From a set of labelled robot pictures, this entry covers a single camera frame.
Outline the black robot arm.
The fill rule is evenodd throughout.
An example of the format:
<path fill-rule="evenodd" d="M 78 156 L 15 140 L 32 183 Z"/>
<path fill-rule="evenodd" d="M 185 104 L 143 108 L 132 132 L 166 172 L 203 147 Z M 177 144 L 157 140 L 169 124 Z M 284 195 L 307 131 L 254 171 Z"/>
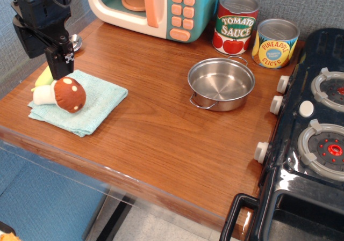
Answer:
<path fill-rule="evenodd" d="M 29 58 L 45 54 L 54 80 L 74 71 L 74 49 L 66 22 L 72 0 L 14 0 L 13 26 Z"/>

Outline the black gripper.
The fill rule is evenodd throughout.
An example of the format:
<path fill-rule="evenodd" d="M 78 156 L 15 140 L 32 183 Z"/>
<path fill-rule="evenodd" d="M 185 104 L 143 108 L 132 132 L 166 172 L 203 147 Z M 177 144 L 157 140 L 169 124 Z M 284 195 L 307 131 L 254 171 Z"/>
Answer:
<path fill-rule="evenodd" d="M 56 21 L 43 28 L 28 26 L 19 16 L 13 18 L 13 26 L 24 51 L 30 59 L 45 52 L 54 80 L 74 72 L 74 49 L 64 21 Z"/>

